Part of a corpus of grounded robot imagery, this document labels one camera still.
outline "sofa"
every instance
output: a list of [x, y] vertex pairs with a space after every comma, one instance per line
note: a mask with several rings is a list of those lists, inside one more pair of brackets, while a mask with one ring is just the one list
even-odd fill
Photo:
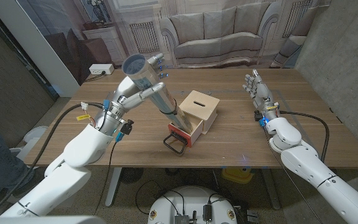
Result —
[[94, 63], [112, 63], [110, 53], [102, 38], [79, 40], [70, 29], [64, 33], [46, 35], [45, 39], [65, 64], [79, 85], [90, 75]]
[[256, 2], [221, 11], [182, 14], [160, 20], [176, 67], [218, 67], [255, 62], [262, 56], [279, 2]]

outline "concrete wall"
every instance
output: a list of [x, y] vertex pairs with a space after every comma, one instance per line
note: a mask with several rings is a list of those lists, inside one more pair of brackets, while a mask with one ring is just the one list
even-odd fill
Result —
[[[358, 139], [358, 1], [332, 0], [319, 11], [295, 68]], [[357, 171], [338, 173], [358, 190]], [[321, 199], [312, 204], [326, 206]], [[323, 223], [342, 223], [336, 214], [320, 215], [325, 217]], [[286, 217], [288, 223], [296, 223]], [[313, 214], [305, 219], [316, 221]]]

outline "yellow label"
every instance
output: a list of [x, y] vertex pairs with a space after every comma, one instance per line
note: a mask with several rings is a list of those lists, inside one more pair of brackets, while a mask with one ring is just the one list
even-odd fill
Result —
[[81, 121], [81, 120], [83, 120], [83, 119], [88, 119], [88, 118], [90, 118], [90, 117], [91, 117], [91, 115], [89, 115], [89, 114], [81, 115], [81, 116], [78, 116], [78, 117], [77, 117], [77, 121]]

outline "wooden box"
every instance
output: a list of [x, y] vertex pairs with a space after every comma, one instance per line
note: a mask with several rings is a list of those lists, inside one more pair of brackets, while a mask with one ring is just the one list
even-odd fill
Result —
[[191, 123], [192, 132], [188, 134], [172, 123], [168, 125], [168, 129], [184, 137], [187, 140], [187, 146], [192, 147], [200, 134], [208, 132], [218, 116], [216, 107], [219, 101], [215, 97], [193, 90], [179, 106]]

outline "white power strip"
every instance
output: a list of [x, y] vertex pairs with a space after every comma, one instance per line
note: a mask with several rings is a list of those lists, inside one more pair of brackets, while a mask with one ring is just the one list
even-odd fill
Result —
[[89, 68], [92, 75], [100, 75], [102, 72], [106, 72], [106, 75], [111, 75], [114, 71], [112, 64], [93, 64]]

